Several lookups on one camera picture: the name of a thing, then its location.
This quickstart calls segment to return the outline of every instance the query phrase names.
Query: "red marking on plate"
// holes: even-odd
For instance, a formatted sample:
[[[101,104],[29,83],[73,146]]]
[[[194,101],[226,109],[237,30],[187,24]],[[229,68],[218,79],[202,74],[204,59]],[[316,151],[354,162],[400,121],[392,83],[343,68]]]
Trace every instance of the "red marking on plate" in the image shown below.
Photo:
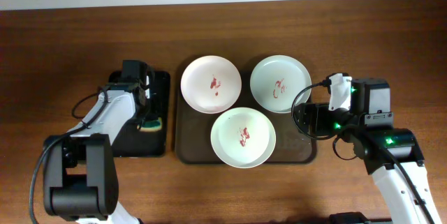
[[[250,138],[249,131],[247,130],[247,127],[246,127],[246,128],[244,128],[244,130],[239,128],[239,132],[240,132],[240,137],[241,137],[241,140],[239,141],[239,143],[240,143],[240,145],[242,145],[242,147],[245,147],[247,140]]]
[[[216,89],[219,88],[220,86],[221,86],[221,82],[220,82],[220,81],[217,82],[217,79],[216,79],[214,76],[212,76],[212,81],[211,81],[210,89],[213,89],[213,88],[214,88],[214,90],[216,90]]]
[[[282,84],[283,81],[284,81],[284,78],[281,79],[281,81],[278,80],[278,81],[274,84],[274,90],[273,90],[273,97],[274,97],[274,98],[278,98],[278,95],[275,93],[275,91],[277,90],[277,88],[279,89],[279,91],[280,91],[281,93],[286,92],[286,88],[287,88],[287,86],[285,86],[285,85]]]

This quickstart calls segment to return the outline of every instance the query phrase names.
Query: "wooden table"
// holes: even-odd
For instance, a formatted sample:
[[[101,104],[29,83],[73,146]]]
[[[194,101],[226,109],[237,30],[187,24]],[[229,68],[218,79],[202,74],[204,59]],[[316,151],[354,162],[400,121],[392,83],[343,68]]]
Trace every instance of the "wooden table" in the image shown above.
[[[395,127],[410,128],[426,158],[430,189],[447,222],[447,0],[309,0],[182,6],[136,6],[0,12],[0,219],[29,223],[31,173],[43,140],[77,121],[70,109],[105,84],[123,59],[140,59],[172,75],[206,54],[240,70],[285,54],[313,81],[333,72],[384,77]],[[325,89],[315,101],[328,101]],[[182,164],[170,148],[170,97],[163,158],[117,158],[120,202],[146,223],[252,223],[389,213],[363,162],[338,159],[318,143],[310,165]],[[340,152],[352,154],[349,144]],[[36,214],[43,211],[41,176]]]

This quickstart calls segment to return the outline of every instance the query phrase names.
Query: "round plate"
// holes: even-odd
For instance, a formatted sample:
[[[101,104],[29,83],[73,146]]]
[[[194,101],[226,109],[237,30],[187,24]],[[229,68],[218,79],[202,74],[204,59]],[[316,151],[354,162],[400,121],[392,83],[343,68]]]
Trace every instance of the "round plate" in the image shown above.
[[[242,81],[239,71],[229,60],[206,56],[186,67],[180,88],[188,105],[211,114],[223,112],[236,102]]]
[[[239,107],[224,112],[211,129],[211,145],[228,165],[251,168],[272,154],[276,135],[272,122],[257,110]]]
[[[307,69],[298,60],[282,55],[259,62],[250,77],[253,97],[262,107],[276,113],[290,112],[293,99],[311,84]],[[301,95],[297,105],[309,96],[310,90]]]

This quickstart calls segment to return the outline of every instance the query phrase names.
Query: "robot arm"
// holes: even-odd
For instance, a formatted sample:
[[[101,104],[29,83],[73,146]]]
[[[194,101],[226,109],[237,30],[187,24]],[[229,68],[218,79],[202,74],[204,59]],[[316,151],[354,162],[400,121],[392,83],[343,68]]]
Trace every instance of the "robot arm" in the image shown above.
[[[329,104],[299,105],[295,110],[298,113],[293,115],[300,119],[294,119],[299,122],[297,127],[304,129],[303,132],[309,129],[316,137],[337,135],[353,143],[356,156],[364,160],[368,174],[381,191],[393,223],[441,223],[416,137],[410,130],[393,128],[388,83],[375,78],[353,80],[346,73],[337,73],[327,77],[322,85],[331,94]],[[415,196],[404,173],[408,174],[421,200]]]
[[[88,224],[142,223],[118,202],[111,146],[124,124],[148,111],[148,68],[140,61],[124,61],[121,76],[104,89],[107,96],[99,94],[95,106],[69,131],[96,119],[49,150],[43,173],[44,206],[49,215]],[[50,136],[45,143],[58,137]],[[78,163],[86,164],[86,174],[68,174],[66,169]]]

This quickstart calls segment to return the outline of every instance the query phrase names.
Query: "plate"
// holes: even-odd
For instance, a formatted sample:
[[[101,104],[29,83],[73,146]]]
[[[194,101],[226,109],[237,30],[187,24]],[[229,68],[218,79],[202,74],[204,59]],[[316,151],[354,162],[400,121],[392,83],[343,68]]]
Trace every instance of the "plate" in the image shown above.
[[[242,81],[237,68],[227,59],[206,56],[186,67],[180,82],[185,101],[203,113],[227,110],[239,97]]]
[[[253,97],[262,107],[276,113],[291,112],[293,99],[311,84],[307,69],[298,60],[283,55],[262,60],[250,77]],[[296,105],[307,101],[310,91],[301,95]]]
[[[272,154],[276,134],[272,122],[255,109],[239,107],[224,112],[211,129],[211,145],[226,164],[251,168]]]

